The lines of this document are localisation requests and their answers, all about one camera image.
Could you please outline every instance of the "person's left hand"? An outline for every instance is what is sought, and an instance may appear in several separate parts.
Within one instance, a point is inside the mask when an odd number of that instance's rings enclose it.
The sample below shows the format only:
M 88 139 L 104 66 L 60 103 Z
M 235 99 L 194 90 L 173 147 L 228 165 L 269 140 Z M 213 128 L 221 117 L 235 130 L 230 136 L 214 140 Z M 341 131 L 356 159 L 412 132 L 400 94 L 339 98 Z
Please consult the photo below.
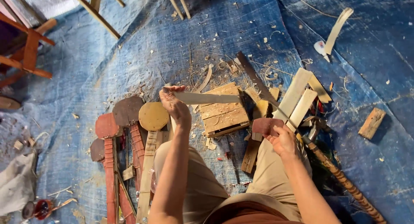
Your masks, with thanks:
M 191 129 L 191 114 L 185 103 L 177 99 L 173 91 L 184 91 L 185 86 L 164 86 L 159 91 L 159 97 L 163 107 L 176 121 L 177 126 L 182 127 L 184 130 Z

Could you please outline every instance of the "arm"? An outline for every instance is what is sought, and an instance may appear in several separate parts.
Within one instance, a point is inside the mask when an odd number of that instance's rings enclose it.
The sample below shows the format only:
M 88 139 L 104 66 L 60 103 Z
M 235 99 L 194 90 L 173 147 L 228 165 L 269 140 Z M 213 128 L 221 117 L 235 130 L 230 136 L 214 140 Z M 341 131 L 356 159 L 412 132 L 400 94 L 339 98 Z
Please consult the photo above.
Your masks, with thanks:
M 302 161 L 296 154 L 296 136 L 286 126 L 274 127 L 279 137 L 264 135 L 282 159 L 289 182 L 292 186 L 303 222 L 306 224 L 339 224 L 339 220 L 319 193 L 309 177 Z
M 159 92 L 161 101 L 177 127 L 171 148 L 158 179 L 157 192 L 152 201 L 149 223 L 183 223 L 183 203 L 187 187 L 188 139 L 191 115 L 188 107 L 179 101 L 172 91 L 183 91 L 185 86 L 164 87 Z

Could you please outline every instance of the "wooden box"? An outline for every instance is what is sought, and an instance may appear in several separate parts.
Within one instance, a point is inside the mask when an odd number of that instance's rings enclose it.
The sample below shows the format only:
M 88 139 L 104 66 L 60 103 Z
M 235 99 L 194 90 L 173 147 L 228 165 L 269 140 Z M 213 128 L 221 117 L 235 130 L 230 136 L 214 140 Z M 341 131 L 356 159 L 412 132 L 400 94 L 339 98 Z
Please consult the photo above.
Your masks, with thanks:
M 207 91 L 205 94 L 239 95 L 239 89 L 232 82 Z M 199 111 L 204 122 L 206 137 L 217 137 L 250 125 L 249 116 L 242 103 L 201 104 Z

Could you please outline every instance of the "hand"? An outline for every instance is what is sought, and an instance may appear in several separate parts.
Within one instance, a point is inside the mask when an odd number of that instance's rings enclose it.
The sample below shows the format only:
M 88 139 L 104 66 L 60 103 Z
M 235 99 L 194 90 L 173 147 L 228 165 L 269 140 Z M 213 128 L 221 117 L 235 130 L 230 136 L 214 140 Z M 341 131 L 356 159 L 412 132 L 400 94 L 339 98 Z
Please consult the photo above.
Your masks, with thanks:
M 283 127 L 274 126 L 273 129 L 279 134 L 279 137 L 265 134 L 263 136 L 272 143 L 274 151 L 282 159 L 296 157 L 297 141 L 295 134 L 286 125 L 283 125 Z
M 173 91 L 184 91 L 185 86 L 164 86 L 159 91 L 159 97 L 163 107 L 176 121 L 177 126 L 182 127 L 184 130 L 191 129 L 191 114 L 190 111 L 181 100 L 177 99 Z

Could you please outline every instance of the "khaki pants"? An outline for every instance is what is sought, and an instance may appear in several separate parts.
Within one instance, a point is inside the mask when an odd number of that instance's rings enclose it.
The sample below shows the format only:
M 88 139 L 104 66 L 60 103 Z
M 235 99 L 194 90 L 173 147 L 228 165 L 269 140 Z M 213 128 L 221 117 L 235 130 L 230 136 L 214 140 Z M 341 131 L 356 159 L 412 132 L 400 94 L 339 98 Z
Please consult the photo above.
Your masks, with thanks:
M 170 147 L 171 141 L 165 142 L 155 153 L 154 170 L 157 180 Z M 184 223 L 202 224 L 217 209 L 239 201 L 256 201 L 281 212 L 291 221 L 301 221 L 282 160 L 268 140 L 264 139 L 260 145 L 253 182 L 249 184 L 246 193 L 232 197 L 229 197 L 224 187 L 216 180 L 199 153 L 192 147 L 189 147 L 189 151 L 187 191 L 183 207 Z M 311 167 L 303 147 L 299 152 L 311 176 Z

